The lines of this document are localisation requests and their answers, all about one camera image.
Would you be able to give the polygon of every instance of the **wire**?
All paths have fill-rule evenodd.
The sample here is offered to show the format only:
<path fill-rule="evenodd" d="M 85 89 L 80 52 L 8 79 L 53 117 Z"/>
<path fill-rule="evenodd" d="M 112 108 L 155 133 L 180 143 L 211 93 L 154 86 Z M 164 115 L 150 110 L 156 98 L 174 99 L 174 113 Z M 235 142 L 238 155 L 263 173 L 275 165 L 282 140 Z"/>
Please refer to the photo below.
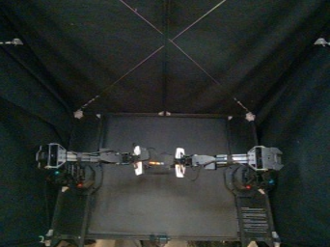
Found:
<path fill-rule="evenodd" d="M 77 151 L 71 151 L 73 154 L 77 155 L 77 153 L 83 154 L 83 155 L 88 155 L 88 156 L 96 156 L 96 154 L 100 153 L 106 153 L 106 152 L 114 152 L 116 153 L 116 151 L 93 151 L 93 152 L 77 152 Z"/>
<path fill-rule="evenodd" d="M 186 178 L 188 181 L 196 181 L 198 178 L 199 178 L 199 176 L 200 176 L 200 171 L 202 171 L 202 166 L 199 166 L 198 173 L 196 173 L 196 176 L 195 176 L 194 178 L 187 178 L 186 176 L 184 176 L 184 178 Z"/>
<path fill-rule="evenodd" d="M 115 85 L 146 63 L 146 61 L 150 60 L 151 57 L 154 57 L 154 55 L 164 48 L 164 46 L 160 46 L 139 63 L 135 67 L 132 67 L 132 69 L 128 70 L 128 72 L 114 82 L 111 83 L 111 85 L 99 93 L 99 95 L 96 95 L 84 105 L 81 105 L 81 107 L 79 108 L 79 110 L 81 111 L 83 109 L 85 109 L 93 101 L 96 101 L 102 96 L 107 95 L 112 88 L 115 87 Z"/>

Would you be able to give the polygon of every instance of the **black backdrop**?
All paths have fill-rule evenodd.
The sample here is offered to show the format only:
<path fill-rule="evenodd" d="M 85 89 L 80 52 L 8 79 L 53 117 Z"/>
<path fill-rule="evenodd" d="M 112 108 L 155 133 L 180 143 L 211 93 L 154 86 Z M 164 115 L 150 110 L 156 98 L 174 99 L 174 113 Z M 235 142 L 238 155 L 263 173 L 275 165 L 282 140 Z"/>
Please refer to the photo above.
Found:
<path fill-rule="evenodd" d="M 79 15 L 80 9 L 76 6 L 72 8 L 56 6 L 53 8 L 51 2 L 43 1 L 41 3 L 40 1 L 41 5 L 37 1 L 1 2 L 1 41 L 21 37 L 25 43 L 25 46 L 1 46 L 0 49 L 0 181 L 3 185 L 0 245 L 5 246 L 9 246 L 9 242 L 13 243 L 12 246 L 20 246 L 20 242 L 35 241 L 36 236 L 43 234 L 49 227 L 44 200 L 44 178 L 43 174 L 35 170 L 36 146 L 49 142 L 60 142 L 65 147 L 68 146 L 73 110 L 102 91 L 108 85 L 108 81 L 119 78 L 122 72 L 126 72 L 126 69 L 134 64 L 123 63 L 128 56 L 122 57 L 123 54 L 119 52 L 122 48 L 116 45 L 111 46 L 115 48 L 111 49 L 108 56 L 102 57 L 99 61 L 92 59 L 95 54 L 104 55 L 102 51 L 110 47 L 104 41 L 98 42 L 99 39 L 95 38 L 95 29 L 102 34 L 108 32 L 107 29 L 102 29 L 102 25 L 98 26 L 107 18 L 102 18 L 96 22 L 89 20 L 79 26 L 77 23 L 83 23 L 80 20 L 87 16 L 84 13 Z M 103 5 L 98 7 L 99 2 L 102 1 L 98 3 L 95 1 L 93 5 L 98 10 L 104 7 Z M 219 55 L 211 56 L 216 59 L 208 61 L 211 65 L 207 68 L 216 75 L 218 65 L 226 64 L 216 75 L 218 80 L 230 83 L 223 85 L 222 90 L 235 92 L 234 95 L 243 99 L 248 108 L 259 116 L 258 127 L 262 143 L 267 146 L 278 146 L 285 152 L 287 165 L 273 194 L 275 227 L 283 242 L 297 246 L 327 246 L 330 242 L 327 185 L 330 51 L 329 48 L 321 46 L 311 48 L 311 44 L 319 37 L 321 30 L 329 21 L 329 2 L 278 1 L 275 2 L 277 8 L 273 8 L 270 2 L 259 5 L 261 8 L 266 8 L 263 12 L 258 12 L 261 15 L 250 15 L 254 8 L 248 8 L 248 4 L 240 5 L 231 2 L 236 5 L 235 8 L 242 7 L 242 9 L 235 9 L 238 18 L 234 18 L 240 21 L 230 21 L 227 25 L 222 25 L 223 28 L 228 28 L 223 34 L 232 34 L 228 40 L 206 32 L 207 30 L 204 31 L 203 28 L 198 34 L 191 34 L 200 36 L 202 41 L 207 40 L 203 37 L 212 38 L 210 41 L 214 41 L 214 44 L 222 40 L 227 41 L 227 53 L 216 52 L 219 46 L 212 46 L 212 43 L 207 43 L 203 48 L 196 48 L 191 44 L 188 50 L 190 52 L 196 51 L 194 55 L 198 56 L 195 58 L 199 62 L 207 63 L 210 54 Z M 194 21 L 211 8 L 211 5 L 188 9 L 183 8 L 184 6 L 183 2 L 178 4 L 180 7 L 178 10 L 182 11 L 175 16 L 182 16 L 178 23 L 183 23 L 178 30 L 182 30 L 180 28 L 184 28 L 186 24 L 188 25 L 190 21 Z M 85 5 L 83 7 L 84 10 L 93 10 L 93 8 L 85 8 Z M 148 16 L 152 16 L 152 19 L 160 24 L 159 16 L 154 14 L 155 9 L 144 7 L 140 10 L 144 14 L 148 13 Z M 226 14 L 231 14 L 228 9 L 224 10 Z M 98 11 L 91 14 L 102 16 Z M 67 16 L 67 22 L 63 24 L 60 21 L 64 16 Z M 265 23 L 263 29 L 258 24 L 261 22 Z M 216 30 L 220 30 L 219 24 L 215 26 L 216 28 L 211 31 L 216 33 Z M 242 36 L 246 30 L 252 34 L 251 37 Z M 73 35 L 68 39 L 68 34 L 80 34 L 81 36 L 77 39 Z M 123 43 L 130 43 L 131 49 L 127 49 L 127 53 L 131 55 L 135 54 L 131 51 L 138 51 L 140 47 L 136 41 L 143 41 L 143 39 L 139 37 L 132 39 L 128 34 L 126 37 L 124 41 L 119 40 Z M 180 44 L 194 40 L 194 37 L 187 37 Z M 204 50 L 206 47 L 211 48 L 208 52 L 200 52 L 199 57 L 198 51 Z M 150 73 L 151 68 L 152 66 L 144 68 L 142 74 L 150 74 L 150 78 L 159 82 L 158 73 Z M 179 70 L 182 74 L 188 74 L 191 70 L 196 69 L 188 65 L 184 68 L 184 72 Z M 172 109 L 191 113 L 240 113 L 231 100 L 226 96 L 220 96 L 219 88 L 207 86 L 210 85 L 208 79 L 200 75 L 196 77 L 203 81 L 196 88 L 194 86 L 196 81 L 192 82 L 190 76 L 182 78 L 183 80 L 175 80 L 179 83 L 171 85 L 170 99 L 179 99 L 174 100 Z M 144 77 L 139 78 L 136 80 L 131 78 L 118 88 L 115 94 L 95 105 L 95 110 L 128 111 L 140 110 L 140 106 L 148 106 L 147 110 L 159 111 L 162 100 L 156 100 L 156 98 L 163 94 L 162 90 L 159 87 L 151 89 L 148 83 L 140 84 L 146 80 Z M 136 97 L 143 92 L 148 93 L 143 97 Z M 155 96 L 156 101 L 150 100 L 150 96 Z M 180 102 L 184 102 L 184 107 L 175 107 L 175 105 L 180 105 Z"/>

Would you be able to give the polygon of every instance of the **black curtain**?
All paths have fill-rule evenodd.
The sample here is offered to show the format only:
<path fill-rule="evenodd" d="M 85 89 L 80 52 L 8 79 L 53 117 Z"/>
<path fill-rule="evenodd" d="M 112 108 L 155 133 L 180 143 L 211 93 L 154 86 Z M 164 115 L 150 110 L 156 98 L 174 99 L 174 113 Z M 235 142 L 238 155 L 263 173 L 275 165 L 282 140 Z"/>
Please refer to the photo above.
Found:
<path fill-rule="evenodd" d="M 289 246 L 329 246 L 329 47 L 313 46 L 282 80 L 261 112 L 262 143 L 283 150 L 275 228 Z"/>
<path fill-rule="evenodd" d="M 0 23 L 0 40 L 19 38 L 1 15 Z M 27 45 L 0 46 L 0 79 L 0 246 L 37 246 L 55 189 L 36 169 L 35 153 L 41 144 L 68 145 L 71 114 Z"/>

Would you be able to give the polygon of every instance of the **small object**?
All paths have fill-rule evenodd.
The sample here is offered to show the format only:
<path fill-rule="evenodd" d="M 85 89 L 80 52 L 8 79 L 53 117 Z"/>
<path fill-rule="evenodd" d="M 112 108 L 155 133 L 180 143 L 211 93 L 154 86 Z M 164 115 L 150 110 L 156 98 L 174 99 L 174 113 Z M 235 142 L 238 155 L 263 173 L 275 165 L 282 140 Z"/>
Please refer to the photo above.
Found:
<path fill-rule="evenodd" d="M 20 39 L 13 39 L 12 41 L 0 41 L 0 44 L 23 45 L 23 42 Z"/>
<path fill-rule="evenodd" d="M 261 192 L 262 195 L 266 194 L 263 189 L 258 189 L 258 191 Z"/>
<path fill-rule="evenodd" d="M 13 45 L 23 45 L 23 42 L 21 42 L 20 39 L 13 39 L 13 40 L 12 40 L 12 44 L 13 44 Z"/>
<path fill-rule="evenodd" d="M 325 38 L 319 38 L 314 42 L 314 45 L 322 45 L 325 47 L 326 45 L 330 45 L 330 43 L 325 40 Z"/>
<path fill-rule="evenodd" d="M 135 168 L 135 174 L 140 176 L 143 174 L 143 164 L 140 161 L 134 164 L 134 168 Z"/>
<path fill-rule="evenodd" d="M 39 242 L 45 243 L 45 238 L 41 235 L 39 235 L 39 237 L 41 238 Z"/>
<path fill-rule="evenodd" d="M 67 190 L 68 190 L 68 186 L 63 186 L 60 189 L 61 193 L 64 193 Z"/>
<path fill-rule="evenodd" d="M 81 119 L 84 117 L 84 112 L 79 109 L 77 111 L 73 112 L 73 116 L 76 119 Z"/>
<path fill-rule="evenodd" d="M 246 118 L 250 122 L 255 120 L 255 115 L 254 115 L 251 112 L 247 112 L 244 116 L 246 116 L 244 118 Z"/>

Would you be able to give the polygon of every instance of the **cable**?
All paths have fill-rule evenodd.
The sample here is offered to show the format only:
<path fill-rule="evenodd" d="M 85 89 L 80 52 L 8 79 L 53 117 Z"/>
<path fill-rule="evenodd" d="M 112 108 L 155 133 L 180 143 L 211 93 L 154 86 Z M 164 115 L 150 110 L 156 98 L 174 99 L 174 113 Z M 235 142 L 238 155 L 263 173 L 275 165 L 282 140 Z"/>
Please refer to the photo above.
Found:
<path fill-rule="evenodd" d="M 144 58 L 132 69 L 128 70 L 128 72 L 114 82 L 111 85 L 96 95 L 81 107 L 79 108 L 77 111 L 81 111 L 85 109 L 93 101 L 96 101 L 102 96 L 108 94 L 115 87 L 115 85 L 146 63 L 147 60 L 150 60 L 151 57 L 164 48 L 164 46 L 160 46 L 148 56 Z"/>
<path fill-rule="evenodd" d="M 188 181 L 196 181 L 198 178 L 199 178 L 199 176 L 200 176 L 200 171 L 202 171 L 202 166 L 199 166 L 198 173 L 196 173 L 196 176 L 195 176 L 194 178 L 187 178 L 186 176 L 184 176 L 184 178 L 186 178 Z"/>

